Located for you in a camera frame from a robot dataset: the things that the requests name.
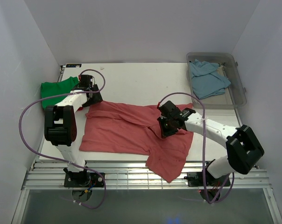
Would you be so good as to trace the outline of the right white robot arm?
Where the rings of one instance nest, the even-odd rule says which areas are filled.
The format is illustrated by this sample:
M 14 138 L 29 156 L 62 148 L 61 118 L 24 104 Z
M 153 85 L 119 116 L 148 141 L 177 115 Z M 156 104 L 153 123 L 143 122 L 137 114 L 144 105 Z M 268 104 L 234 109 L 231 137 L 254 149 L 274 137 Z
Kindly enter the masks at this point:
M 196 175 L 202 183 L 214 185 L 220 178 L 234 172 L 246 175 L 264 155 L 263 147 L 249 126 L 226 126 L 204 118 L 193 109 L 180 110 L 171 101 L 157 108 L 161 112 L 158 122 L 163 138 L 183 129 L 211 139 L 226 149 L 226 156 L 212 160 L 202 173 Z

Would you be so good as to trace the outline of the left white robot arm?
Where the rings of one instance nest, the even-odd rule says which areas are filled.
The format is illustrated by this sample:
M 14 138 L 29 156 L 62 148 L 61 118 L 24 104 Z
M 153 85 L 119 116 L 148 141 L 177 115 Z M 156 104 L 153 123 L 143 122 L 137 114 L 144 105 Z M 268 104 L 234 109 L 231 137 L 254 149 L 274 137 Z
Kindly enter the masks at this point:
M 68 162 L 67 168 L 63 169 L 67 175 L 66 183 L 83 187 L 90 183 L 91 176 L 87 170 L 73 165 L 75 163 L 86 167 L 86 161 L 79 155 L 78 150 L 71 148 L 77 137 L 75 112 L 81 107 L 100 103 L 103 99 L 93 76 L 79 75 L 78 80 L 79 83 L 71 90 L 70 95 L 55 105 L 46 107 L 44 135 Z

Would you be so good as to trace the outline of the salmon pink t shirt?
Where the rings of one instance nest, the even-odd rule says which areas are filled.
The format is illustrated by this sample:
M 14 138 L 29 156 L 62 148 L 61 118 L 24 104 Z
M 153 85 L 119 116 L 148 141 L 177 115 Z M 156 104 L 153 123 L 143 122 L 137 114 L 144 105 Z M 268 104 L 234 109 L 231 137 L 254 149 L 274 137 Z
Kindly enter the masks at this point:
M 162 138 L 155 105 L 103 101 L 90 106 L 85 116 L 80 151 L 146 155 L 146 166 L 167 182 L 181 174 L 193 133 L 180 129 Z

